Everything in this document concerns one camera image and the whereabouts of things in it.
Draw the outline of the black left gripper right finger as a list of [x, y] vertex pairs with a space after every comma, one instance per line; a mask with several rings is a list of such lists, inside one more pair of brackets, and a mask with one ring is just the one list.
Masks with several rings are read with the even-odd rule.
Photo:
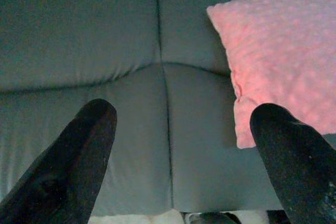
[[273, 103], [253, 110], [250, 129], [291, 224], [336, 224], [336, 149]]

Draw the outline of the pink dotted pillow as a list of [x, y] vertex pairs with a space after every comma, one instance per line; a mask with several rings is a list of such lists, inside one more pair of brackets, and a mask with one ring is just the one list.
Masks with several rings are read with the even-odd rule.
[[275, 103], [336, 134], [336, 0], [233, 0], [207, 8], [225, 48], [239, 148], [255, 107]]

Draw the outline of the dark green leather sofa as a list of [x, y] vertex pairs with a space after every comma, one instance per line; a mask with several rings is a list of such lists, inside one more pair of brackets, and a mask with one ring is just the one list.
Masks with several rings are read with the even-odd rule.
[[117, 110], [93, 215], [280, 209], [239, 149], [224, 47], [229, 0], [0, 0], [0, 201], [90, 100]]

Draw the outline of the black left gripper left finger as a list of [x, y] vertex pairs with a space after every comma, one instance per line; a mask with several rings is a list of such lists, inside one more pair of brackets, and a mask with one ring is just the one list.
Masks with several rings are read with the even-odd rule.
[[116, 128], [111, 103], [85, 104], [0, 202], [0, 224], [88, 224]]

